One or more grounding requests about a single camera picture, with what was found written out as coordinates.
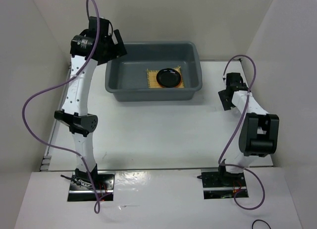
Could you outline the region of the woven bamboo placemat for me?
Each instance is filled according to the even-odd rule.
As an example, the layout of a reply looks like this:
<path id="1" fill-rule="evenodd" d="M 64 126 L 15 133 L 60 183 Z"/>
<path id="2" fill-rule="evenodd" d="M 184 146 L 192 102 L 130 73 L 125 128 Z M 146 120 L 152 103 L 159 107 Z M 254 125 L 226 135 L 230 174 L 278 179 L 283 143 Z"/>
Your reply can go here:
<path id="1" fill-rule="evenodd" d="M 181 74 L 181 67 L 175 67 L 173 68 L 177 70 Z M 149 88 L 163 88 L 160 86 L 156 81 L 156 75 L 159 72 L 159 70 L 149 70 L 147 69 L 147 80 L 148 80 L 148 87 Z M 183 78 L 181 80 L 181 83 L 176 88 L 184 88 Z"/>

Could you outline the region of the black round plate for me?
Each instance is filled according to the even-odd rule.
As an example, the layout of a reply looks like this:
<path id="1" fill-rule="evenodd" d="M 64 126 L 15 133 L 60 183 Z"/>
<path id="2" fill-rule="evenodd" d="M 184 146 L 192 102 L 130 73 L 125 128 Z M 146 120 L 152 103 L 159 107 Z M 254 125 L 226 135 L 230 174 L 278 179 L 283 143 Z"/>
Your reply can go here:
<path id="1" fill-rule="evenodd" d="M 156 75 L 157 83 L 164 88 L 175 88 L 181 80 L 181 74 L 172 68 L 161 69 Z"/>

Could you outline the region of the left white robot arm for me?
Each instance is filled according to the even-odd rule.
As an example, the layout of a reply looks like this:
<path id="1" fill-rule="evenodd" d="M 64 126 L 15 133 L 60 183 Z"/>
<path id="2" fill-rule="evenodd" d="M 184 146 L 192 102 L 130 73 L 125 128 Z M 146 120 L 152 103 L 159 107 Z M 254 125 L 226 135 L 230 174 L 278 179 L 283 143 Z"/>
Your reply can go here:
<path id="1" fill-rule="evenodd" d="M 73 37 L 70 43 L 71 74 L 66 99 L 54 118 L 66 125 L 72 134 L 77 166 L 75 179 L 87 189 L 99 183 L 98 167 L 93 153 L 93 132 L 98 117 L 88 112 L 88 95 L 97 66 L 127 54 L 119 30 L 109 20 L 89 17 L 88 29 Z"/>

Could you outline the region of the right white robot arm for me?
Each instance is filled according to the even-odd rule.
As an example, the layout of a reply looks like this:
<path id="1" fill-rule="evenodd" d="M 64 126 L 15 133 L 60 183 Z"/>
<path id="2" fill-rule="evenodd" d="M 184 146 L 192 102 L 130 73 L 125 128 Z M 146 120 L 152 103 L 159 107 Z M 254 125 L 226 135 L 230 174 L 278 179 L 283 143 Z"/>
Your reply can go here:
<path id="1" fill-rule="evenodd" d="M 236 108 L 243 121 L 238 140 L 239 150 L 225 166 L 218 167 L 217 180 L 228 186 L 242 176 L 243 169 L 249 167 L 257 158 L 264 158 L 275 153 L 277 148 L 279 117 L 269 114 L 248 93 L 240 73 L 228 73 L 224 78 L 226 88 L 218 93 L 225 111 Z"/>

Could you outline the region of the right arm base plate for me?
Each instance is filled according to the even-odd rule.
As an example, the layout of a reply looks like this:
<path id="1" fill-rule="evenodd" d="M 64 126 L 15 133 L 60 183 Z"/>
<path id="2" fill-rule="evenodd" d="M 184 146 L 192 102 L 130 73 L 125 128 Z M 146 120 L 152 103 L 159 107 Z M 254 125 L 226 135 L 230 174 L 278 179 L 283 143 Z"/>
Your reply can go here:
<path id="1" fill-rule="evenodd" d="M 218 169 L 201 170 L 197 179 L 202 181 L 204 199 L 248 198 L 243 173 L 227 173 Z"/>

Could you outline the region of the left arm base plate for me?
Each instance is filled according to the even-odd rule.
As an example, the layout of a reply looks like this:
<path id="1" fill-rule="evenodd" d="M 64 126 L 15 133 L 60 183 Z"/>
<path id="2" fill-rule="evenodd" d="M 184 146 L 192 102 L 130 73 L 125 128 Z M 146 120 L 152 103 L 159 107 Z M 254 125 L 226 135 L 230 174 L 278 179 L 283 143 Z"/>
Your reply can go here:
<path id="1" fill-rule="evenodd" d="M 71 176 L 61 176 L 70 182 L 67 197 L 68 202 L 96 202 L 96 196 L 90 182 L 77 178 L 75 172 Z M 95 188 L 97 196 L 101 198 L 101 201 L 113 201 L 114 180 L 114 172 L 98 171 L 97 178 L 95 179 Z"/>

